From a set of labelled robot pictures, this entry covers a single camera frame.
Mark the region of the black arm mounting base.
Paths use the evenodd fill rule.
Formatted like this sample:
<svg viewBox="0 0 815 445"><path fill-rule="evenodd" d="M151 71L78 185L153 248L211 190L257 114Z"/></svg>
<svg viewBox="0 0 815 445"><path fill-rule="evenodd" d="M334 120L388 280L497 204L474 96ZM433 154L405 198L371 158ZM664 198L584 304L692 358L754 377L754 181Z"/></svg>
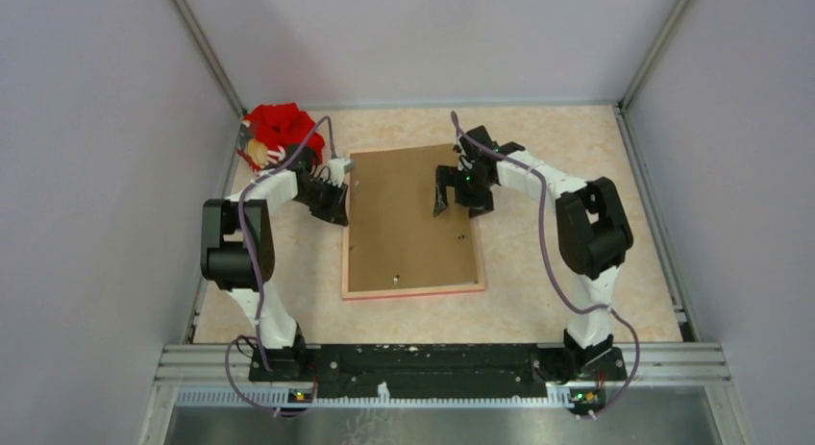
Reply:
<svg viewBox="0 0 815 445"><path fill-rule="evenodd" d="M549 384L622 382L620 348L583 356L560 344L323 344L254 353L254 383L305 383L320 400L544 397Z"/></svg>

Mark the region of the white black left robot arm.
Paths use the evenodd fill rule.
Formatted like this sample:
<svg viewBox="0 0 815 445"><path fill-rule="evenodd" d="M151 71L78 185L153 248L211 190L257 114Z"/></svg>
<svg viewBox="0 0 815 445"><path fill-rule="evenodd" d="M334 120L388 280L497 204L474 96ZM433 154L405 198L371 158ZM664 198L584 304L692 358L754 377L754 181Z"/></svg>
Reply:
<svg viewBox="0 0 815 445"><path fill-rule="evenodd" d="M293 147L281 163L260 171L241 191L209 199L202 209L202 275L244 311L254 329L250 340L259 365L272 367L286 381L305 375L309 357L302 350L299 325L284 308L273 281L276 253L271 216L296 202L317 219L347 226L345 179L354 167L347 157L318 164L311 148Z"/></svg>

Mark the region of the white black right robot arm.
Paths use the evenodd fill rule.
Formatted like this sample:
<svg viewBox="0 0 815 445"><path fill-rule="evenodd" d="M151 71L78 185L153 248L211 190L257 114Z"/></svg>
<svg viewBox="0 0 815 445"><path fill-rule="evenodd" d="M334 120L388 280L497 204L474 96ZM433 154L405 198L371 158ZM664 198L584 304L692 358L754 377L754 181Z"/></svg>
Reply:
<svg viewBox="0 0 815 445"><path fill-rule="evenodd" d="M433 214L439 216L457 205L472 219L486 215L494 210L495 185L517 190L537 202L544 268L556 294L573 314L564 334L563 365L571 377L590 379L613 346L612 296L633 245L615 183L606 177L586 180L566 174L516 142L498 144L484 126L469 131L456 127L453 150L458 162L435 169ZM577 279L573 298L557 281L547 249L548 206L555 211L559 255Z"/></svg>

